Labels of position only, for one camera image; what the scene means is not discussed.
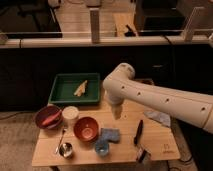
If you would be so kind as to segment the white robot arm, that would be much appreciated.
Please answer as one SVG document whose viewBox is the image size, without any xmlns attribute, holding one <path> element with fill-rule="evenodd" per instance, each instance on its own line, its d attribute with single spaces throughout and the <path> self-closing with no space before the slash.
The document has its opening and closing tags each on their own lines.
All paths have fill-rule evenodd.
<svg viewBox="0 0 213 171">
<path fill-rule="evenodd" d="M 213 95 L 148 85 L 133 81 L 134 76 L 130 64 L 120 63 L 104 79 L 111 106 L 132 100 L 213 134 Z"/>
</svg>

